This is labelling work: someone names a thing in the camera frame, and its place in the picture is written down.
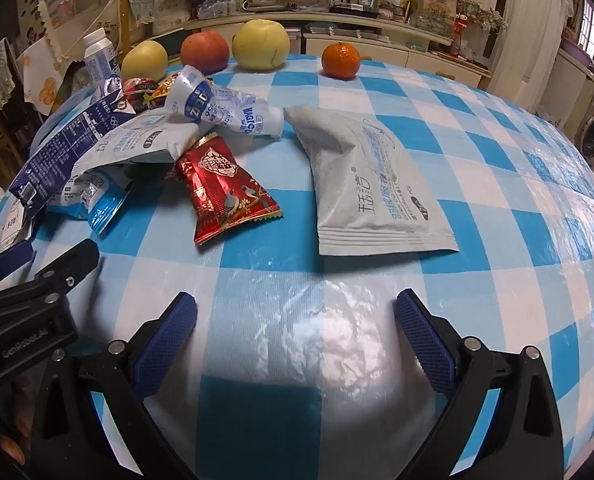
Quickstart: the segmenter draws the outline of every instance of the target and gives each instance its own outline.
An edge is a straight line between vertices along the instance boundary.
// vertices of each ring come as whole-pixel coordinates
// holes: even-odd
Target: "white bottle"
[[[88,34],[84,38],[84,43],[86,45],[84,61],[93,85],[103,85],[112,74],[122,76],[112,41],[106,38],[103,27]]]

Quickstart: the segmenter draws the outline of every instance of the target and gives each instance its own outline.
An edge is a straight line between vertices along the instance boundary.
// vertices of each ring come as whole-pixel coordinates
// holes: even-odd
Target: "tablecloth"
[[[294,131],[232,133],[235,158],[285,217],[198,250],[183,183],[134,190],[107,235],[93,237],[98,270],[69,294],[82,333],[128,339],[185,290],[197,327],[146,405],[200,478],[386,480],[443,406],[394,325],[392,301],[411,287],[462,336],[541,349],[570,463],[594,433],[592,171],[553,126],[483,91],[378,62],[362,62],[350,82],[319,70],[317,58],[291,56],[273,73],[231,62],[214,80],[274,105],[376,117],[410,150],[459,253],[319,256],[312,176]],[[0,211],[1,231],[5,202]],[[46,216],[31,268],[0,288],[88,236],[86,222]],[[459,467],[474,459],[495,399]]]

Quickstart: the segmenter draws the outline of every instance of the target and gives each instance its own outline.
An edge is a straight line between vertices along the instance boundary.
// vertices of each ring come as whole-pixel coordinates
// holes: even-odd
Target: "gray packet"
[[[309,106],[286,108],[285,119],[310,158],[320,254],[458,250],[442,208],[387,127]]]

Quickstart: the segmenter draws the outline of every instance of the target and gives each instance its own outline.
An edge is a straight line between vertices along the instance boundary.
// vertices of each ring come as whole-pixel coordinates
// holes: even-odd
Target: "orange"
[[[350,43],[328,45],[321,55],[324,75],[336,79],[352,79],[359,72],[362,57]]]

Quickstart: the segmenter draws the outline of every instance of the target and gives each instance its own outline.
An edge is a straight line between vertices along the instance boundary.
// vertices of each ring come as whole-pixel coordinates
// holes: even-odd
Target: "metal screw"
[[[52,353],[52,360],[53,361],[61,361],[64,357],[66,356],[66,351],[63,348],[57,348],[53,353]]]
[[[126,343],[120,339],[117,339],[116,341],[113,341],[108,345],[108,351],[112,355],[119,355],[120,353],[122,353],[125,350],[125,348],[126,348]]]
[[[46,296],[46,299],[43,300],[48,304],[57,303],[59,301],[60,295],[58,292],[52,292]]]
[[[463,343],[468,350],[472,350],[473,352],[481,350],[481,341],[476,337],[467,337]]]
[[[534,346],[526,346],[526,355],[530,359],[539,359],[539,356],[541,354],[539,353],[539,350],[536,349]]]

